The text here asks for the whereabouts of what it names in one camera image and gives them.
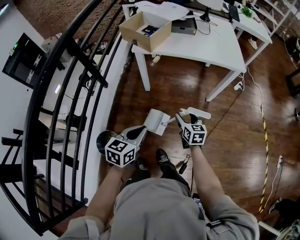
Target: white cube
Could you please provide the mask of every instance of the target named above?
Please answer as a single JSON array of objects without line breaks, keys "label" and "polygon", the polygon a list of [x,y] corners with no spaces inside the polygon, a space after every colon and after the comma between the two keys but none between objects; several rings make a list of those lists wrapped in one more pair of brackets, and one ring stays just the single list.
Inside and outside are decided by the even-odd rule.
[{"label": "white cube", "polygon": [[136,146],[123,140],[112,137],[105,145],[107,162],[124,167],[135,160]]},{"label": "white cube", "polygon": [[189,145],[203,145],[206,134],[206,127],[201,124],[186,124],[182,131],[182,137]]}]

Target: open cardboard box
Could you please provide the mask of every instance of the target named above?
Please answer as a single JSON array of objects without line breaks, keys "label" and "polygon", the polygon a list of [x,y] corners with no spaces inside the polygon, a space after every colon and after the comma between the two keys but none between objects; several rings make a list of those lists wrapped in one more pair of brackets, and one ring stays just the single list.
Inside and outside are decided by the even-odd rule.
[{"label": "open cardboard box", "polygon": [[[142,30],[149,25],[159,29],[148,37]],[[171,27],[171,21],[143,11],[130,17],[119,26],[124,40],[130,43],[136,40],[137,45],[148,52],[152,52],[170,36]]]}]

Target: black and yellow striped tape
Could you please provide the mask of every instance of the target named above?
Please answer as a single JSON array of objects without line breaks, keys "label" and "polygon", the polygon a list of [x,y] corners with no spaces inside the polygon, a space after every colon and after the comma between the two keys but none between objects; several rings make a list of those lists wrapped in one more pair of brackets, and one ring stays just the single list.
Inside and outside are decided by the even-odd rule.
[{"label": "black and yellow striped tape", "polygon": [[266,121],[264,119],[264,113],[263,113],[263,106],[262,105],[261,105],[261,111],[262,111],[262,121],[263,121],[263,129],[264,129],[264,138],[265,138],[265,141],[266,141],[266,174],[265,174],[265,178],[264,178],[261,204],[260,204],[260,207],[259,207],[259,210],[258,210],[259,213],[262,213],[263,210],[264,210],[263,199],[264,199],[264,193],[266,191],[266,185],[267,185],[267,180],[268,180],[268,161],[269,161],[268,135],[267,135]]}]

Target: green plant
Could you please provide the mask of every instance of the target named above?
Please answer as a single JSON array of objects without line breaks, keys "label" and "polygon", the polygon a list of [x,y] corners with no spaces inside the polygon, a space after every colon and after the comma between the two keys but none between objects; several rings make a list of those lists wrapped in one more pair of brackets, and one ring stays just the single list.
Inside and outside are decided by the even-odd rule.
[{"label": "green plant", "polygon": [[243,13],[246,17],[252,17],[252,11],[251,11],[248,7],[243,7],[243,8],[242,8],[242,13]]}]

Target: gray electronic box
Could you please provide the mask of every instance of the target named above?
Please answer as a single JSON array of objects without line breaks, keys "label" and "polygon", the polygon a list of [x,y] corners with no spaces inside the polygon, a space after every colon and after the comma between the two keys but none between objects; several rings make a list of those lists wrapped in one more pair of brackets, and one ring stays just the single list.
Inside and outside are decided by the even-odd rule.
[{"label": "gray electronic box", "polygon": [[186,20],[175,20],[172,22],[171,32],[195,35],[197,31],[197,23],[195,18],[188,18]]}]

